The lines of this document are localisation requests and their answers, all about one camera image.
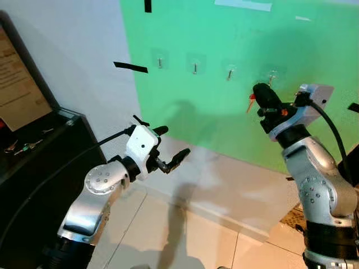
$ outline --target metal hook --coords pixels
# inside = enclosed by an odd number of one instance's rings
[[[274,79],[275,79],[274,75],[269,76],[269,83],[268,83],[269,87],[271,87],[271,83],[273,82]]]
[[[233,69],[229,70],[227,80],[230,80],[230,79],[231,79],[232,72],[233,72]]]
[[[195,70],[193,71],[193,75],[197,74],[197,63],[194,63],[195,65]]]

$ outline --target key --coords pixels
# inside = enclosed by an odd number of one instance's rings
[[[14,156],[16,156],[17,154],[20,154],[20,153],[22,153],[22,152],[25,152],[25,151],[27,151],[27,150],[33,150],[33,149],[36,147],[36,145],[37,145],[38,143],[42,142],[42,141],[43,141],[43,140],[40,139],[38,142],[35,142],[35,143],[26,143],[26,144],[24,144],[24,146],[23,146],[23,148],[22,148],[21,150],[16,151],[16,152],[14,153]]]
[[[16,147],[16,143],[18,142],[18,140],[16,140],[11,146],[9,146],[8,148],[4,149],[5,153],[10,153],[13,152],[15,150]]]
[[[33,150],[36,147],[36,145],[42,141],[43,140],[40,139],[38,142],[35,142],[35,143],[27,143],[27,144],[25,144],[25,147],[29,147],[31,150]]]
[[[249,96],[249,107],[247,109],[247,113],[249,112],[249,110],[251,110],[255,100],[256,100],[256,96],[254,94],[251,94]]]
[[[26,151],[28,149],[29,149],[29,146],[25,145],[21,150],[16,151],[13,155],[16,156],[17,154],[22,153],[22,152],[24,152],[24,151]]]
[[[48,130],[42,130],[41,133],[45,135],[46,133],[52,132],[54,128],[48,129]]]

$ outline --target white floor tile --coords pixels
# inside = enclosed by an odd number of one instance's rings
[[[270,231],[267,242],[295,252],[299,255],[305,250],[303,235],[286,224],[278,223]]]
[[[206,162],[191,198],[203,208],[269,233],[298,203],[285,174],[222,155]]]
[[[145,197],[145,192],[129,189],[113,204],[109,221],[95,248],[88,269],[105,267]]]
[[[147,196],[108,269],[231,267],[236,239],[232,230]]]
[[[260,244],[247,236],[238,238],[232,269],[305,269],[300,255],[269,243]]]

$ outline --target silver robot arm segment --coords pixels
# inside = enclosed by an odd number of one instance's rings
[[[109,163],[92,168],[84,187],[70,206],[54,247],[47,248],[44,269],[87,268],[94,248],[109,219],[113,202],[137,178],[144,180],[152,171],[169,173],[190,153],[189,149],[175,155],[169,164],[161,161],[157,147],[167,127],[148,128],[140,122],[126,145],[125,157],[114,157]]]
[[[294,103],[283,103],[267,84],[253,91],[261,125],[283,147],[286,166],[295,179],[307,220],[303,254],[308,268],[359,268],[355,189],[339,173],[335,160],[305,128],[320,114],[333,88],[301,85]]]

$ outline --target green wall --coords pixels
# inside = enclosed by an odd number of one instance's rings
[[[326,111],[349,150],[359,138],[358,115],[347,110],[358,100],[359,7],[267,2],[271,12],[214,0],[152,0],[153,13],[145,13],[143,0],[120,1],[131,63],[149,69],[135,72],[144,120],[168,125],[179,140],[286,172],[279,144],[261,129],[258,106],[246,114],[252,87],[268,81],[271,71],[283,101],[292,101],[300,84],[334,86]],[[323,119],[309,131],[340,160]]]

